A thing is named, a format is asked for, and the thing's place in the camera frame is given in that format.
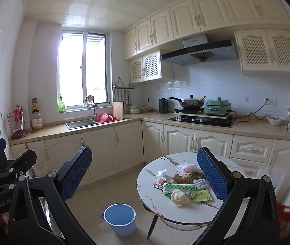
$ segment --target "wok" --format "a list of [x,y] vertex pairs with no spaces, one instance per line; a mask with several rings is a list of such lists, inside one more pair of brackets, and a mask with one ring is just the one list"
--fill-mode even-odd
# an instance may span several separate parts
[[174,97],[169,97],[169,99],[173,99],[173,100],[177,100],[180,103],[180,106],[185,108],[185,109],[192,109],[192,110],[196,110],[201,108],[204,105],[205,102],[205,98],[206,96],[200,98],[200,99],[195,99],[193,98],[193,95],[190,95],[189,99],[178,99],[178,98],[174,98]]

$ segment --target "black electric kettle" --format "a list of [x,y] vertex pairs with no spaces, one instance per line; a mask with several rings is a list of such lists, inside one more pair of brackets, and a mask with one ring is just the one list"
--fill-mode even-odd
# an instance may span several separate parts
[[160,113],[167,113],[167,109],[169,108],[169,104],[167,99],[160,99],[159,100],[159,112]]

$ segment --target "table leg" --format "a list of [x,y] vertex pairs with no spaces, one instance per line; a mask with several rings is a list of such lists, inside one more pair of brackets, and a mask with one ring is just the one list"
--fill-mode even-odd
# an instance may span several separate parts
[[152,221],[151,227],[149,228],[149,231],[148,231],[148,234],[147,234],[146,239],[149,239],[149,236],[152,234],[153,229],[154,229],[154,227],[155,227],[155,224],[156,224],[156,221],[157,221],[158,218],[159,218],[159,217],[158,217],[157,215],[154,215],[154,217],[153,217],[153,221]]

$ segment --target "faucet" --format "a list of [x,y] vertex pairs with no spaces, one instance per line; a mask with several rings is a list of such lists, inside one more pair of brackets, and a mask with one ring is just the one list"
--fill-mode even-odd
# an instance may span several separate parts
[[89,95],[89,96],[86,96],[85,97],[85,102],[92,102],[93,101],[93,106],[91,106],[91,108],[94,109],[94,121],[97,123],[97,114],[96,114],[96,104],[95,104],[95,101],[94,101],[94,96],[92,95]]

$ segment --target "screw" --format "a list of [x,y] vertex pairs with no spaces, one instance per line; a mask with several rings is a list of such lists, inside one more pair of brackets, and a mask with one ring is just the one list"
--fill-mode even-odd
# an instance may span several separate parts
[[25,180],[26,179],[26,176],[25,175],[21,175],[21,176],[19,176],[19,181],[23,181],[23,180]]
[[269,176],[263,176],[263,180],[265,180],[266,182],[270,182],[270,177]]
[[54,177],[56,176],[56,171],[50,171],[50,172],[48,173],[48,176],[49,176],[50,178],[54,178]]
[[235,171],[234,173],[232,173],[232,176],[238,179],[241,177],[241,174],[238,171]]

